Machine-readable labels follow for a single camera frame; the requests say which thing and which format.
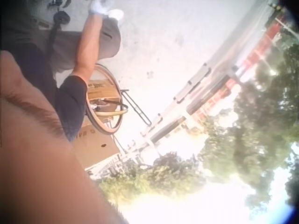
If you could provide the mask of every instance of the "pavement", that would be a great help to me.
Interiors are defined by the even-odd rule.
[[[35,14],[52,21],[55,11],[46,10],[46,3],[42,2]],[[72,1],[65,9],[71,22],[63,29],[83,29],[88,3]],[[114,8],[125,13],[120,23],[121,49],[114,58],[100,63],[112,71],[122,89],[130,90],[132,98],[153,119],[214,55],[255,3],[256,0],[115,0]],[[70,72],[58,74],[58,84]],[[116,137],[126,146],[145,127],[130,109]]]

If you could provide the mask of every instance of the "pole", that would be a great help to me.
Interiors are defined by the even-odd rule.
[[[280,21],[278,18],[275,18],[277,22],[279,22],[287,31],[289,31],[291,34],[294,35],[299,40],[299,34],[294,32],[291,28],[289,28],[287,25],[285,25],[282,21]]]

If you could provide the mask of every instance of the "green foliage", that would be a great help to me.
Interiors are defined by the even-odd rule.
[[[176,153],[168,153],[145,169],[128,164],[124,172],[103,179],[100,188],[110,201],[122,204],[145,193],[181,197],[196,192],[204,182],[197,159],[182,160]]]
[[[289,196],[287,203],[289,205],[299,206],[299,157],[296,155],[295,162],[290,166],[291,176],[285,184],[286,192]]]
[[[297,118],[299,45],[292,45],[283,58],[276,65],[277,76],[258,67],[256,81],[261,90],[254,82],[244,84],[235,100],[238,120],[233,127],[220,127],[217,116],[205,123],[209,138],[201,151],[204,167],[223,180],[238,173],[256,190],[246,200],[254,213],[265,211],[271,199],[273,170],[286,167],[291,143],[299,141],[299,128],[293,125]]]

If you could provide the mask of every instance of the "gray pants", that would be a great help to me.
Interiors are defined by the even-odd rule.
[[[31,42],[46,53],[50,30],[39,30],[30,14],[23,9],[1,15],[1,49],[5,46]],[[73,69],[81,32],[57,31],[49,64],[53,73]],[[113,57],[120,48],[121,34],[117,20],[105,18],[100,33],[99,59]]]

